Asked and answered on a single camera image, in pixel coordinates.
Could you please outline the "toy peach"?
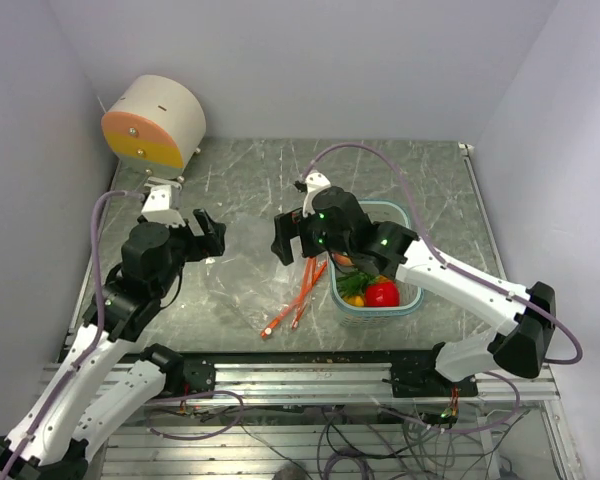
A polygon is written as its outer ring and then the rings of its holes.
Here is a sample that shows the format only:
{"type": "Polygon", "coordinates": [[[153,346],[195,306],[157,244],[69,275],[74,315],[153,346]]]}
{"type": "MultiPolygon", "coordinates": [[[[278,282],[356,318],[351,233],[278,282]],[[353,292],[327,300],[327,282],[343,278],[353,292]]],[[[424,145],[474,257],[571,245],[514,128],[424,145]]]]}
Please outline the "toy peach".
{"type": "Polygon", "coordinates": [[[353,265],[352,260],[346,255],[333,253],[332,259],[336,264],[342,267],[351,267],[353,265]]]}

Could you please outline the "clear orange zip top bag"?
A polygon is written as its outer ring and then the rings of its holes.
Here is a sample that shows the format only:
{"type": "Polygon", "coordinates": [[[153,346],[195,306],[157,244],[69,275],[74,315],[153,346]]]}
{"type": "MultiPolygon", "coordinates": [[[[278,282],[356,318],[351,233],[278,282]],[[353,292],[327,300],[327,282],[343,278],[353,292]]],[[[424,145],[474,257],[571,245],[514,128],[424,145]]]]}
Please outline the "clear orange zip top bag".
{"type": "Polygon", "coordinates": [[[283,266],[275,259],[257,264],[254,256],[238,253],[208,265],[204,284],[214,300],[268,340],[284,323],[299,328],[327,267],[322,257],[283,266]]]}

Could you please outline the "red toy apple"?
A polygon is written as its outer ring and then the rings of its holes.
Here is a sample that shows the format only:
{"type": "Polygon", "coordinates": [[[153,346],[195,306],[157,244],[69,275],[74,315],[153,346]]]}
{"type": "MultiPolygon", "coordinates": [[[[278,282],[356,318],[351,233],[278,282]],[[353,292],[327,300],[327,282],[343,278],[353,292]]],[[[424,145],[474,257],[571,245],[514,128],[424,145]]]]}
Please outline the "red toy apple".
{"type": "Polygon", "coordinates": [[[374,283],[364,292],[365,306],[370,308],[393,308],[401,304],[398,287],[391,281],[374,283]]]}

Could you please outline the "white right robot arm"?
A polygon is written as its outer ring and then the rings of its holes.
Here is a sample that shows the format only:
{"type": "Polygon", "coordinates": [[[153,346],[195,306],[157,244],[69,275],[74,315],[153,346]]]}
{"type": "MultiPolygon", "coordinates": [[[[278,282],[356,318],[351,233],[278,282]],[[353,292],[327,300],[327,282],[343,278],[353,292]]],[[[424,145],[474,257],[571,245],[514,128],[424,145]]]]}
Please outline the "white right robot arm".
{"type": "Polygon", "coordinates": [[[525,287],[436,255],[415,231],[371,220],[340,187],[311,192],[303,207],[275,217],[271,250],[285,265],[294,261],[294,238],[306,258],[345,255],[364,273],[432,292],[489,325],[481,334],[433,348],[432,364],[420,373],[428,393],[443,395],[456,382],[496,368],[526,379],[539,375],[555,330],[555,291],[549,285],[525,287]]]}

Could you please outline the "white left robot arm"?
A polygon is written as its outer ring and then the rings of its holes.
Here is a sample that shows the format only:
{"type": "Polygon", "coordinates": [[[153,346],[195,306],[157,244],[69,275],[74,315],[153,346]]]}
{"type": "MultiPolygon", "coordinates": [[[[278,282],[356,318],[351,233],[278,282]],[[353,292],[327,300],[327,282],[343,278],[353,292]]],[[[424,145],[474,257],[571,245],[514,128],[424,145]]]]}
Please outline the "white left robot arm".
{"type": "Polygon", "coordinates": [[[97,392],[146,326],[162,300],[181,283],[186,264],[220,257],[226,226],[203,209],[187,223],[140,219],[121,247],[121,260],[95,293],[70,352],[29,413],[0,436],[0,473],[7,479],[81,479],[108,437],[139,407],[185,387],[184,359],[153,344],[141,351],[125,378],[97,392]]]}

